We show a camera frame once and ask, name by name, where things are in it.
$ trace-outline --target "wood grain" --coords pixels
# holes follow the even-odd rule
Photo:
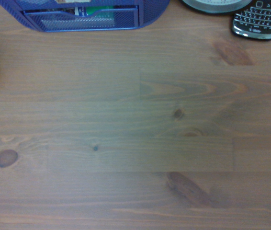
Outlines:
[[[231,21],[171,0],[40,33],[0,6],[0,230],[271,230],[271,41]]]

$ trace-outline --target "label on tin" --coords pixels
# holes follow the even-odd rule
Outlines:
[[[87,16],[85,7],[75,7],[75,15],[77,16]]]

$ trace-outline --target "mobile phone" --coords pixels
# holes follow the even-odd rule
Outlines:
[[[271,40],[271,0],[255,0],[236,13],[232,31],[243,37]]]

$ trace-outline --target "wooden plank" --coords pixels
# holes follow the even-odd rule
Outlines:
[[[0,137],[271,137],[271,100],[0,103]]]
[[[0,103],[0,137],[36,134],[91,138],[223,136],[208,121],[224,104],[197,101]]]
[[[258,68],[197,69],[195,71],[141,69],[141,100],[256,100],[271,99],[271,71]]]
[[[234,138],[235,170],[271,172],[271,137]]]
[[[56,173],[233,170],[232,142],[224,138],[0,138],[0,152],[7,149],[19,154],[20,168]]]
[[[38,172],[2,172],[0,229],[271,230],[268,172],[183,172],[211,196],[211,208],[192,207],[166,173],[47,172],[38,181]]]

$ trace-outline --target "wooden surface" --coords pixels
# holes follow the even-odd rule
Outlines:
[[[271,230],[271,41],[230,23],[171,0],[48,34],[0,6],[0,230]]]

